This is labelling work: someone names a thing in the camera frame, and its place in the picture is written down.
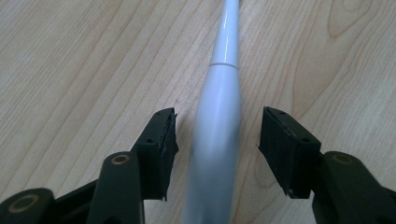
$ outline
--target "black plastic part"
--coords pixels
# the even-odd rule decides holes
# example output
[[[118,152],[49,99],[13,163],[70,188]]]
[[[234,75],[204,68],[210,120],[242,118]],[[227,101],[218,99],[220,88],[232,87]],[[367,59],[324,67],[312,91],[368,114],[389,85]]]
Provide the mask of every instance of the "black plastic part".
[[[396,223],[396,203],[390,193],[357,158],[327,152],[319,176],[324,184],[320,187],[328,193],[323,200],[322,191],[315,190],[317,223]]]
[[[87,223],[144,223],[137,157],[118,152],[107,157],[96,184]]]
[[[18,193],[0,204],[0,223],[82,224],[88,216],[90,223],[142,223],[143,200],[166,199],[177,151],[176,114],[174,108],[167,108],[153,115],[131,152],[121,153],[131,158],[124,167],[113,166],[121,160],[111,161],[120,155],[113,154],[105,160],[98,180],[55,201],[49,189]],[[35,206],[25,212],[8,211],[20,197],[32,193],[40,199]]]
[[[312,168],[320,155],[320,142],[314,135],[287,113],[265,107],[260,151],[285,194],[309,198]]]
[[[131,149],[139,158],[144,200],[166,200],[174,158],[178,152],[176,116],[174,108],[155,113]]]
[[[96,182],[84,185],[55,200],[54,208],[50,211],[58,224],[84,224],[90,211],[91,200],[96,188]]]
[[[7,224],[51,223],[46,213],[53,203],[53,194],[49,189],[25,190],[0,204],[0,222]]]

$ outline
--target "white tube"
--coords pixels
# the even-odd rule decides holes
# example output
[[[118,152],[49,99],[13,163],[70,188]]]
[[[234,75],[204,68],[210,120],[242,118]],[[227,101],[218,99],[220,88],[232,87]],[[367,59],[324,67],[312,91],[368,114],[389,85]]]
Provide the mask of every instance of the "white tube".
[[[195,118],[183,224],[230,223],[241,110],[238,10],[238,0],[225,0]]]

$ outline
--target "wood grain surface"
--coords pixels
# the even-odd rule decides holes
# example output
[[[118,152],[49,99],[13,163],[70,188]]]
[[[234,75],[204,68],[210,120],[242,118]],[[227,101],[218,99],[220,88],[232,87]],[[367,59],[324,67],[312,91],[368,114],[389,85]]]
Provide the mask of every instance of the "wood grain surface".
[[[0,199],[57,196],[99,175],[151,115],[173,106],[168,202],[147,223],[178,223],[191,130],[220,0],[0,0]],[[315,223],[257,149],[262,108],[291,113],[321,142],[396,189],[396,1],[240,1],[242,126],[233,223]]]

